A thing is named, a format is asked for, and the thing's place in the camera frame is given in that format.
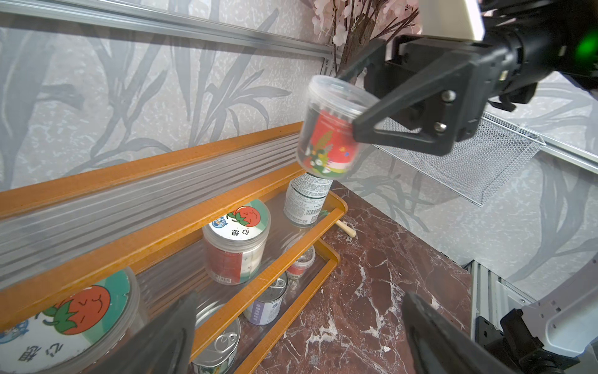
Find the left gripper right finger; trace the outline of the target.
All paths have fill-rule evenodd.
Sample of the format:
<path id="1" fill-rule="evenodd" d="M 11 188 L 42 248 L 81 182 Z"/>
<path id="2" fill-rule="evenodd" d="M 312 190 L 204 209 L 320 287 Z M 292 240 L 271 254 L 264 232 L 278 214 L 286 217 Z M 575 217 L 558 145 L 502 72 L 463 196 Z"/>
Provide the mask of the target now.
<path id="1" fill-rule="evenodd" d="M 403 297 L 401 311 L 415 372 L 512 372 L 479 344 L 470 340 L 418 294 L 407 293 Z"/>

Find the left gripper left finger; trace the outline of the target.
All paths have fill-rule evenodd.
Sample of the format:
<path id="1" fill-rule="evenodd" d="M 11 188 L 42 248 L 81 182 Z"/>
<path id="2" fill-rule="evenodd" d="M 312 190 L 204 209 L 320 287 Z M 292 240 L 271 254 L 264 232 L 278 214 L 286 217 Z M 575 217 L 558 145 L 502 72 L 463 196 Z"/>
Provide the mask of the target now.
<path id="1" fill-rule="evenodd" d="M 188 372 L 198 305 L 194 292 L 180 298 L 91 372 Z"/>

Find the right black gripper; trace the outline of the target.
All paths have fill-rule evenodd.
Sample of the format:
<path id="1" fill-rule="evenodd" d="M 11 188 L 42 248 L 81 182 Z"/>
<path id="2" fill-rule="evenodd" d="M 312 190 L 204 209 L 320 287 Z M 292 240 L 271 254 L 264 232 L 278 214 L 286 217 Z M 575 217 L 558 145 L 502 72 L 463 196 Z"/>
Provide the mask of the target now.
<path id="1" fill-rule="evenodd" d="M 398 37 L 369 41 L 337 78 L 367 69 L 364 88 L 380 101 L 354 120 L 359 143 L 436 156 L 472 137 L 485 103 L 514 58 L 505 45 Z"/>

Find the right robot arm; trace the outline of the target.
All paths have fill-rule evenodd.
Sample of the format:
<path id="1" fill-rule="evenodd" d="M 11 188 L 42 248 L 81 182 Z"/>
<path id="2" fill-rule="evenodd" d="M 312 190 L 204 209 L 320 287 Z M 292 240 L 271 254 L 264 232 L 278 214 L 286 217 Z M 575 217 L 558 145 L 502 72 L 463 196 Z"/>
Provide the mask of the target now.
<path id="1" fill-rule="evenodd" d="M 444 156 L 473 137 L 487 105 L 512 112 L 558 72 L 597 89 L 595 1 L 421 1 L 422 32 L 370 41 L 339 74 L 364 73 L 377 102 L 359 143 Z"/>

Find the tomato lid jar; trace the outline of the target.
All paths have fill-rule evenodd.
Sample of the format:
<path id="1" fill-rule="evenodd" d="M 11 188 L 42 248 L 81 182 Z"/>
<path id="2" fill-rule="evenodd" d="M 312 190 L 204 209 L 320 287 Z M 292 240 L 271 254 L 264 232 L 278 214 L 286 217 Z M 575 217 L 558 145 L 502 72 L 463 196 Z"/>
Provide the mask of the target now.
<path id="1" fill-rule="evenodd" d="M 82 373 L 148 321 L 131 269 L 71 295 L 1 334 L 3 373 Z"/>
<path id="2" fill-rule="evenodd" d="M 222 285 L 241 285 L 257 274 L 271 227 L 260 199 L 238 207 L 202 228 L 206 271 Z"/>

